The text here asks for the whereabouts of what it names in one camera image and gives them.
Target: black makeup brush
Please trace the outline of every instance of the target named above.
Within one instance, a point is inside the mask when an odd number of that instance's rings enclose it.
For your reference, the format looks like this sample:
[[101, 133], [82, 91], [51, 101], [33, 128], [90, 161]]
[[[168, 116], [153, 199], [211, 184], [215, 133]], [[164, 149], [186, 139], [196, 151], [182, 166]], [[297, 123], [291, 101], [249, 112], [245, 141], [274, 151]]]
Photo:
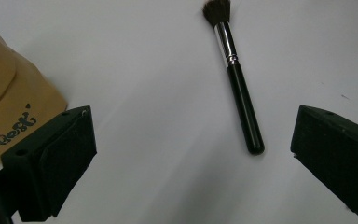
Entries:
[[212, 25], [226, 61], [231, 88], [234, 93], [238, 113], [241, 119], [246, 145], [252, 154], [264, 151], [263, 140], [255, 118], [251, 97], [246, 87], [245, 79], [238, 61], [234, 40], [229, 29], [229, 0], [210, 0], [203, 8], [205, 19]]

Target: brush handle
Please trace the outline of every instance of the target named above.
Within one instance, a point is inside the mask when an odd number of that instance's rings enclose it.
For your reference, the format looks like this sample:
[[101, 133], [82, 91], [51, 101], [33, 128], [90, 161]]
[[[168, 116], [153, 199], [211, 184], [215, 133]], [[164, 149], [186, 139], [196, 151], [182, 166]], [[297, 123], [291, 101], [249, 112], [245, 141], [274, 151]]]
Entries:
[[239, 63], [230, 64], [227, 71], [248, 150], [254, 155], [261, 154], [264, 151], [264, 143], [257, 125], [255, 112], [248, 88], [246, 87], [245, 78], [243, 77], [241, 65]]

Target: silver metal ferrule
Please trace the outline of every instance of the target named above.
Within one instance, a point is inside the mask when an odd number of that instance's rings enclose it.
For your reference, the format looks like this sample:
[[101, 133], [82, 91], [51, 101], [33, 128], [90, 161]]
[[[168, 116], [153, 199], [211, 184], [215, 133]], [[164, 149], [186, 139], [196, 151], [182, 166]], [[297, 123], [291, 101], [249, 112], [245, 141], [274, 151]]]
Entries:
[[228, 21], [217, 23], [214, 27], [214, 32], [216, 33], [226, 67], [231, 64], [240, 63], [238, 61], [237, 51], [235, 50], [234, 40], [232, 39]]

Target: tabletop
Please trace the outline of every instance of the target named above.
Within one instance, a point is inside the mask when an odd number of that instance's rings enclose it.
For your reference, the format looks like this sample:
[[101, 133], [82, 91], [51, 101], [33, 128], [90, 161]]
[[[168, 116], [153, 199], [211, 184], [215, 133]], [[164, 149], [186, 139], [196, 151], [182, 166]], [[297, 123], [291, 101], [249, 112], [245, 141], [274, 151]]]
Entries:
[[0, 36], [92, 109], [98, 154], [46, 223], [358, 223], [290, 151], [300, 105], [358, 123], [358, 0], [232, 0], [259, 156], [203, 4], [0, 0]]

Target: brush bristles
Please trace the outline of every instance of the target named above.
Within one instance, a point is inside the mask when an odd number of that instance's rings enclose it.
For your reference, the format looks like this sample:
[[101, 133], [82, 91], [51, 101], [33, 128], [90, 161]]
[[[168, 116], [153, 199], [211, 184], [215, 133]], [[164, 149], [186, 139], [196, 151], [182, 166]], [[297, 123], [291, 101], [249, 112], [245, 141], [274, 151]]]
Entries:
[[205, 19], [215, 27], [219, 22], [229, 21], [230, 0], [210, 0], [202, 10]]

